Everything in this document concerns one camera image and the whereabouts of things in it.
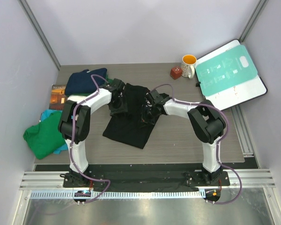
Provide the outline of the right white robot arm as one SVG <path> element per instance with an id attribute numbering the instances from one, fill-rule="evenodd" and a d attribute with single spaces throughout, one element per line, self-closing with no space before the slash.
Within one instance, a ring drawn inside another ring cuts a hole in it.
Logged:
<path id="1" fill-rule="evenodd" d="M 145 97 L 141 122 L 154 125 L 161 115 L 178 116 L 190 121 L 196 137 L 202 142 L 202 179 L 207 185 L 218 182 L 222 173 L 220 148 L 227 125 L 225 115 L 209 100 L 203 102 L 180 101 L 153 90 Z"/>

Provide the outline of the white board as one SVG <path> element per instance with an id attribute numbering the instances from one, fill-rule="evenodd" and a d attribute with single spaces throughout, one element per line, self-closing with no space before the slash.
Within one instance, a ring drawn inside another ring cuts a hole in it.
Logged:
<path id="1" fill-rule="evenodd" d="M 199 58 L 197 60 L 196 65 L 198 66 L 199 64 L 221 53 L 224 53 L 238 45 L 240 45 L 240 42 L 237 39 L 232 40 L 227 44 Z M 233 86 L 229 89 L 223 90 L 211 96 L 205 96 L 204 98 L 210 100 L 216 108 L 220 110 L 225 110 L 238 104 L 244 103 L 246 101 L 252 100 L 254 98 L 263 96 L 266 93 L 266 85 L 264 84 L 260 76 L 256 76 L 254 79 Z"/>

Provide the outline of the teal folding template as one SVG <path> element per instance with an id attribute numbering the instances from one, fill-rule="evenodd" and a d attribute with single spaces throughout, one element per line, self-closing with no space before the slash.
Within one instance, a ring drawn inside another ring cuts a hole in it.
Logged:
<path id="1" fill-rule="evenodd" d="M 254 79 L 257 69 L 244 45 L 233 47 L 196 66 L 205 97 Z"/>

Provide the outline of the white mug orange inside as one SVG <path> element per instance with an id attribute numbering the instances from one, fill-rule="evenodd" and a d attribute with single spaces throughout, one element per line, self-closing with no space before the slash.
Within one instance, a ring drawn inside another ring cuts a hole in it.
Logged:
<path id="1" fill-rule="evenodd" d="M 182 57 L 180 68 L 182 69 L 182 76 L 192 79 L 195 75 L 195 64 L 197 59 L 193 55 L 185 55 Z"/>

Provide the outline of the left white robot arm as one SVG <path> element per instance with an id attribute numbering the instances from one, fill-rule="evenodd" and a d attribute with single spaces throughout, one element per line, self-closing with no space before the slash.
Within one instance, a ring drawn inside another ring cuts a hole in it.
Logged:
<path id="1" fill-rule="evenodd" d="M 97 86 L 97 90 L 86 97 L 70 96 L 65 102 L 58 131 L 69 150 L 70 169 L 60 175 L 64 179 L 63 187 L 84 188 L 90 184 L 85 140 L 90 132 L 91 115 L 104 105 L 109 106 L 112 114 L 126 113 L 125 85 L 120 79 L 113 79 L 111 83 Z"/>

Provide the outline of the red cube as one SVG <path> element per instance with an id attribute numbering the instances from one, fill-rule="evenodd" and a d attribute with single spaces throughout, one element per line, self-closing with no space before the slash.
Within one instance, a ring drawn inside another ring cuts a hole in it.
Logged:
<path id="1" fill-rule="evenodd" d="M 171 70 L 170 70 L 170 76 L 176 80 L 178 78 L 180 78 L 182 76 L 182 72 L 183 70 L 180 68 L 180 67 L 173 67 Z"/>

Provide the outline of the brown picture book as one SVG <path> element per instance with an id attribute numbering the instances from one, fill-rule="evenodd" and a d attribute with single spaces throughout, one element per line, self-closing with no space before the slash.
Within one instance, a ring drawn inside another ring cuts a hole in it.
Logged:
<path id="1" fill-rule="evenodd" d="M 51 98 L 49 109 L 60 110 L 64 109 L 64 104 L 67 101 L 67 96 L 65 95 L 65 85 L 53 85 L 51 90 Z"/>

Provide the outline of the black t shirt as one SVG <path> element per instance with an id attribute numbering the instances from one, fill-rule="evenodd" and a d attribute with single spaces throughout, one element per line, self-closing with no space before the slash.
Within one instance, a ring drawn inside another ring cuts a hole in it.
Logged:
<path id="1" fill-rule="evenodd" d="M 124 97 L 128 112 L 113 115 L 103 132 L 103 136 L 143 149 L 154 129 L 154 125 L 141 121 L 142 107 L 146 103 L 147 93 L 149 93 L 148 88 L 127 83 Z"/>

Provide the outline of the turquoise shirt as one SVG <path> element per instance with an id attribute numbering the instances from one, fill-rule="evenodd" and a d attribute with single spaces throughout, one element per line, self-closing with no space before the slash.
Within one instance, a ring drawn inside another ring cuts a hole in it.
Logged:
<path id="1" fill-rule="evenodd" d="M 47 119 L 52 113 L 54 112 L 61 112 L 60 110 L 52 110 L 52 109 L 46 109 L 40 116 L 40 122 L 44 121 Z M 64 143 L 62 146 L 57 148 L 53 153 L 54 154 L 60 154 L 62 151 L 68 150 L 67 144 Z"/>

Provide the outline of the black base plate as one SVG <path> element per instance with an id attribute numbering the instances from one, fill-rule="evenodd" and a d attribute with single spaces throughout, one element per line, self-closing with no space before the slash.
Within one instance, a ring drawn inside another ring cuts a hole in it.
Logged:
<path id="1" fill-rule="evenodd" d="M 195 191 L 199 187 L 227 187 L 228 173 L 220 171 L 211 180 L 201 164 L 115 164 L 89 165 L 86 175 L 76 172 L 62 173 L 65 188 L 92 188 L 109 192 L 182 192 Z"/>

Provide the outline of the navy blue folded shirt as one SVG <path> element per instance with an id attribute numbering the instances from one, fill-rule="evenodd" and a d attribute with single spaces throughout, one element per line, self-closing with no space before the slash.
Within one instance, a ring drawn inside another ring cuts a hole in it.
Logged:
<path id="1" fill-rule="evenodd" d="M 85 69 L 81 72 L 76 72 L 71 74 L 71 76 L 68 79 L 68 82 L 66 84 L 65 88 L 65 95 L 89 95 L 92 94 L 97 90 L 96 85 L 94 84 L 91 76 L 92 75 L 98 75 L 102 77 L 103 79 L 99 77 L 94 77 L 96 83 L 98 86 L 101 86 L 105 83 L 106 77 L 107 77 L 107 69 L 106 68 L 99 68 L 95 70 L 88 70 Z"/>

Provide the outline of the white folded shirt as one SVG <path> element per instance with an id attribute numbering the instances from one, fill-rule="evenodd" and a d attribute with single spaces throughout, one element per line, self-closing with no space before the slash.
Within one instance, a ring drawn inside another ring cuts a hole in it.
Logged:
<path id="1" fill-rule="evenodd" d="M 70 101 L 74 101 L 74 102 L 81 102 L 84 101 L 84 99 L 86 99 L 87 96 L 80 96 L 80 95 L 70 95 L 67 99 Z"/>

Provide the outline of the bright green crumpled shirt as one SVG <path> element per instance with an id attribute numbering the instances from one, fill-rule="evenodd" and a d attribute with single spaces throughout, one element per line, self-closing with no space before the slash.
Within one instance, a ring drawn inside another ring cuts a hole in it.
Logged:
<path id="1" fill-rule="evenodd" d="M 44 159 L 65 143 L 58 131 L 61 112 L 52 113 L 47 119 L 27 128 L 23 138 L 36 159 Z"/>

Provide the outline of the dark green folded shirt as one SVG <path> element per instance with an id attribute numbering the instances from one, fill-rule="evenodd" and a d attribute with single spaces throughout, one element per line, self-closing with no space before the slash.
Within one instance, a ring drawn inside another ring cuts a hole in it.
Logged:
<path id="1" fill-rule="evenodd" d="M 105 84 L 111 84 L 113 82 L 113 79 L 110 78 L 108 75 L 106 75 L 106 82 Z"/>

